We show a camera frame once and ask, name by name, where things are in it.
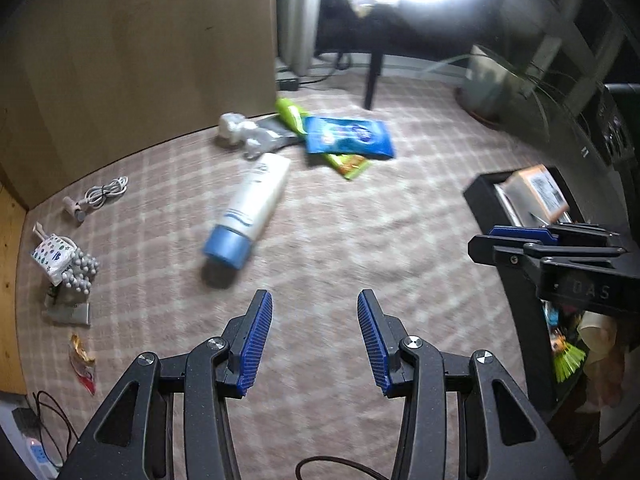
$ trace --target wooden panel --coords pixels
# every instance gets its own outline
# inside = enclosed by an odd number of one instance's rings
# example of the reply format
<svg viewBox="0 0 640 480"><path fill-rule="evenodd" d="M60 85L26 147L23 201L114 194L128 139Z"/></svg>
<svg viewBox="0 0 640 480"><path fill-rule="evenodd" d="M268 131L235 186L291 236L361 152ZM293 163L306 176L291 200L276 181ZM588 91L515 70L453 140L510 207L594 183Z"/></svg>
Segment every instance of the wooden panel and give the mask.
<svg viewBox="0 0 640 480"><path fill-rule="evenodd" d="M224 112L272 111L271 7L27 0L0 36L0 166L23 202Z"/></svg>
<svg viewBox="0 0 640 480"><path fill-rule="evenodd" d="M26 212L0 186L0 390L27 394L15 331L15 266Z"/></svg>

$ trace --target blue wet wipes package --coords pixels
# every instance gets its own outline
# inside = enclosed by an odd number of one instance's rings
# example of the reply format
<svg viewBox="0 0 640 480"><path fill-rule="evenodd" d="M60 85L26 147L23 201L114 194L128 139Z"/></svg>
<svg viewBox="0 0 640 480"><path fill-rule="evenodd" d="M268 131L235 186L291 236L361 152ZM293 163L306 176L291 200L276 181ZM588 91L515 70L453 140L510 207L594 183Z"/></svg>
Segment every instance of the blue wet wipes package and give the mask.
<svg viewBox="0 0 640 480"><path fill-rule="evenodd" d="M304 128L309 153L395 156L391 137L382 121L307 116Z"/></svg>

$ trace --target green snack wrapper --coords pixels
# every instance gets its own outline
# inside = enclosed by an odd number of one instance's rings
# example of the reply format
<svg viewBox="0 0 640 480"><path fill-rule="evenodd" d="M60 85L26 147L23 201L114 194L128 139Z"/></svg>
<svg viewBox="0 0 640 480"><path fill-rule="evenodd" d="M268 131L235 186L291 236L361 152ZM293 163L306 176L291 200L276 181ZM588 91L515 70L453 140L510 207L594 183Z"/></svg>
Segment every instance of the green snack wrapper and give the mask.
<svg viewBox="0 0 640 480"><path fill-rule="evenodd" d="M306 137L306 131L302 123L302 118L308 116L308 112L305 109L299 107L291 99L281 97L276 100L276 111L282 121L299 137L303 139ZM347 180L355 178L371 164L371 161L362 155L323 153L322 158Z"/></svg>

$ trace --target white tube with blue cap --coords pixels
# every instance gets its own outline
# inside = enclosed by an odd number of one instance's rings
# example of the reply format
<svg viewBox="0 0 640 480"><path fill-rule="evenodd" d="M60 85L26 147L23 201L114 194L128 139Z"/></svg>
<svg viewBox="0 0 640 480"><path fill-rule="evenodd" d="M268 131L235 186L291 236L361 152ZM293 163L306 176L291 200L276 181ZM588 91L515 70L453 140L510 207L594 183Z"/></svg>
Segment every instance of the white tube with blue cap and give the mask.
<svg viewBox="0 0 640 480"><path fill-rule="evenodd" d="M209 258L242 269L282 195L290 163L275 153L256 161L204 245Z"/></svg>

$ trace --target white cable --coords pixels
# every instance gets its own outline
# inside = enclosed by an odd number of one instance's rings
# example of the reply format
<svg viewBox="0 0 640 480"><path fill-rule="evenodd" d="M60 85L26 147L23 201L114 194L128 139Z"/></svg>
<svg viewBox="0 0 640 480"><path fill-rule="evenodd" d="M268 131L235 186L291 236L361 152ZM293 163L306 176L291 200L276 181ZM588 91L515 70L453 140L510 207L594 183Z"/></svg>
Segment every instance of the white cable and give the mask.
<svg viewBox="0 0 640 480"><path fill-rule="evenodd" d="M120 196L127 190L127 184L129 183L128 176L120 176L114 178L110 183L105 186L93 186L88 189L84 194L79 205L87 204L92 209L100 209L107 201L108 197Z"/></svg>

